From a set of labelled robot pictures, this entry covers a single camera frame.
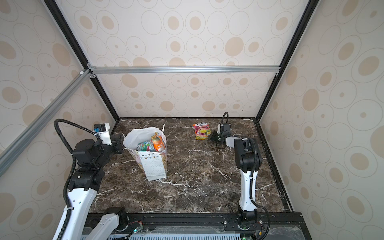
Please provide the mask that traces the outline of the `Fox's fruits candy bag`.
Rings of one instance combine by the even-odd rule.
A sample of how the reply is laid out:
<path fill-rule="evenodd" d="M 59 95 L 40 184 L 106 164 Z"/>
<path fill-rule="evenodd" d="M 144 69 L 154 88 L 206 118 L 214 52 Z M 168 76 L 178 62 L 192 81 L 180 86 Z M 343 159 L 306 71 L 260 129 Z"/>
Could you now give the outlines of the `Fox's fruits candy bag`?
<path fill-rule="evenodd" d="M 196 140 L 204 140 L 212 133 L 208 123 L 198 123 L 193 125 Z"/>

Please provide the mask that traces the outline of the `Fox's mint blossom candy bag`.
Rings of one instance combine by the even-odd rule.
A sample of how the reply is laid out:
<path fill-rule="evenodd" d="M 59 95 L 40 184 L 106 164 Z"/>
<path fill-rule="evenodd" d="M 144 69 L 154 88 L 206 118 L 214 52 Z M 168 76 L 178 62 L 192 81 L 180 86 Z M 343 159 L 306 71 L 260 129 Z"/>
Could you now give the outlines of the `Fox's mint blossom candy bag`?
<path fill-rule="evenodd" d="M 147 140 L 137 145 L 137 151 L 138 152 L 156 152 L 156 149 L 153 145 L 152 140 Z"/>

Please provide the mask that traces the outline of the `white paper bag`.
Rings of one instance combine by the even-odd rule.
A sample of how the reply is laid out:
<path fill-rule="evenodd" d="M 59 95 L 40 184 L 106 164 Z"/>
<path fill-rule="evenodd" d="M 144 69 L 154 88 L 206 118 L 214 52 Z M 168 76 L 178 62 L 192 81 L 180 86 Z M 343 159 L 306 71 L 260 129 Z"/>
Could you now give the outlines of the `white paper bag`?
<path fill-rule="evenodd" d="M 138 152 L 139 143 L 151 140 L 151 137 L 159 133 L 166 145 L 166 149 L 161 152 Z M 134 129 L 128 133 L 124 139 L 124 146 L 144 171 L 148 181 L 160 180 L 167 177 L 167 138 L 164 130 L 155 127 Z"/>

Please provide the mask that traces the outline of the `orange Fox's candy bag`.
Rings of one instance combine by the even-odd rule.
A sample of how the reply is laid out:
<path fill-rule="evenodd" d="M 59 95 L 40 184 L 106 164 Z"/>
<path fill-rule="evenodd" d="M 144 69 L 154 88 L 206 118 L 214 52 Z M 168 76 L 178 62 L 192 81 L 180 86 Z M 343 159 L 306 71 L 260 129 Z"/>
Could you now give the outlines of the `orange Fox's candy bag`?
<path fill-rule="evenodd" d="M 151 141 L 156 152 L 161 153 L 166 149 L 166 145 L 164 144 L 163 138 L 159 133 L 155 133 L 151 137 Z"/>

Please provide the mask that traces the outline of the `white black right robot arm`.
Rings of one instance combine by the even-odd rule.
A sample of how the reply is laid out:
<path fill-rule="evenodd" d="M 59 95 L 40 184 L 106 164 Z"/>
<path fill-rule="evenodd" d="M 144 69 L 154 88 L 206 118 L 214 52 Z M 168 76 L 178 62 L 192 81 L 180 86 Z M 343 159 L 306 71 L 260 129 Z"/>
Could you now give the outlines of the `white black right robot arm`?
<path fill-rule="evenodd" d="M 221 123 L 210 135 L 217 144 L 233 148 L 235 163 L 241 174 L 241 196 L 237 211 L 238 224 L 256 221 L 258 204 L 256 203 L 256 181 L 261 166 L 260 150 L 254 138 L 232 135 L 231 124 Z"/>

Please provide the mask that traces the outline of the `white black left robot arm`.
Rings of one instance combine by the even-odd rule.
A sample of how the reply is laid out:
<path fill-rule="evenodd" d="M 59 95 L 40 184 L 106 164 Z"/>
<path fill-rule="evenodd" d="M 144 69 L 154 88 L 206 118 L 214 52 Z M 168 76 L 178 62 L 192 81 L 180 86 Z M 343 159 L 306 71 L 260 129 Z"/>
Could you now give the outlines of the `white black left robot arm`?
<path fill-rule="evenodd" d="M 111 136 L 111 145 L 103 141 L 85 139 L 76 144 L 73 151 L 78 169 L 69 176 L 63 190 L 66 206 L 53 237 L 54 240 L 79 240 L 92 202 L 105 175 L 103 167 L 112 155 L 122 154 L 124 135 Z"/>

